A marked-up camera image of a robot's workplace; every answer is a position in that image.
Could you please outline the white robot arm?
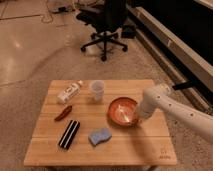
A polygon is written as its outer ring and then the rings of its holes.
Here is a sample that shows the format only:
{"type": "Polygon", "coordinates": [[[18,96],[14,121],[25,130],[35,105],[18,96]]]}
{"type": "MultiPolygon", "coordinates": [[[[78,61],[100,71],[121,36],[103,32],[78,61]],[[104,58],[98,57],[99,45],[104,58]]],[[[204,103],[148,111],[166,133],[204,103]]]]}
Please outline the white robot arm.
{"type": "Polygon", "coordinates": [[[142,92],[142,100],[135,112],[143,119],[150,118],[159,108],[177,120],[185,123],[207,142],[213,144],[213,116],[181,104],[169,97],[171,89],[167,84],[158,84],[142,92]]]}

